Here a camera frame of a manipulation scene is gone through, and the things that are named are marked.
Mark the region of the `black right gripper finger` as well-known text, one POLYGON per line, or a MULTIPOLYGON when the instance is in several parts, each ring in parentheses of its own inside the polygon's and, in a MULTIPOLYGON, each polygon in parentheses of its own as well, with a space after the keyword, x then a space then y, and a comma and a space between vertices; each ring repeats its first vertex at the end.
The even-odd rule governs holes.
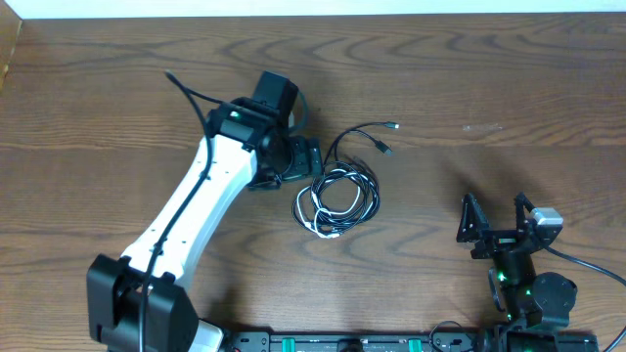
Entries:
POLYGON ((462 204, 462 216, 456 241, 478 242, 483 238, 483 232, 490 229, 488 219, 473 194, 464 195, 462 204))
POLYGON ((518 230, 523 230, 526 222, 526 212, 531 212, 535 206, 524 192, 518 193, 514 198, 515 225, 518 230))

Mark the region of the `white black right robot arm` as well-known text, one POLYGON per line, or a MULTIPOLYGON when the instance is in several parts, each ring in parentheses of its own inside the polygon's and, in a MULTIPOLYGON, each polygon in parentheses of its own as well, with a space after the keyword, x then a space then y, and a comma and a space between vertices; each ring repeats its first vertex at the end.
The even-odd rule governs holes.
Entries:
POLYGON ((538 274, 532 254, 547 248, 563 228, 552 207, 537 207, 523 193, 514 198, 515 227, 491 227, 476 197, 462 199, 457 242, 473 245, 473 259, 490 259, 488 281, 494 304, 507 320, 482 328, 476 351, 597 351, 597 339, 564 330, 576 303, 578 287, 556 272, 538 274))

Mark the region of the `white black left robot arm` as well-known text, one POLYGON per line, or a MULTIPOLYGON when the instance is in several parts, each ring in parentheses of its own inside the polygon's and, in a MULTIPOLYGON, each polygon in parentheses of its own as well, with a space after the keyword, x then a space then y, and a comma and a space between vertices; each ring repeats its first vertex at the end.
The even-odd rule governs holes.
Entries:
POLYGON ((278 190, 322 172, 319 142, 292 122, 303 99, 288 78, 265 71, 249 97, 216 100, 198 114, 193 164, 149 228, 86 275, 88 327, 111 351, 218 351, 227 332, 197 314, 188 295, 201 255, 245 188, 278 190))

